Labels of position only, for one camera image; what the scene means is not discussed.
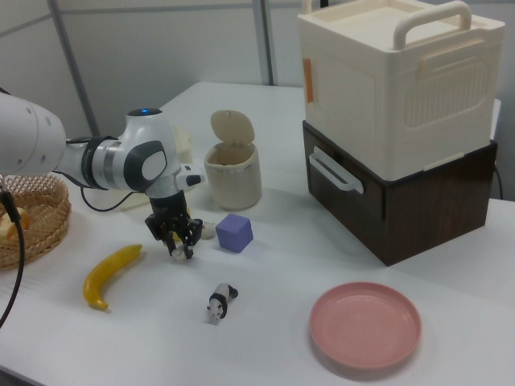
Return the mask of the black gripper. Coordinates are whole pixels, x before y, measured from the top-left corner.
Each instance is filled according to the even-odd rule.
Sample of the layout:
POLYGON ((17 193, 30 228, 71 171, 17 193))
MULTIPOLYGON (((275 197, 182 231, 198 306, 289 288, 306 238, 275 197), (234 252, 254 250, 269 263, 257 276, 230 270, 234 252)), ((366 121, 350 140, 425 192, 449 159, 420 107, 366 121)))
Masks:
POLYGON ((193 256, 193 247, 201 238, 203 221, 190 218, 183 191, 166 198, 150 198, 152 214, 145 219, 146 226, 156 240, 162 241, 171 256, 176 250, 173 232, 183 242, 187 259, 193 256))

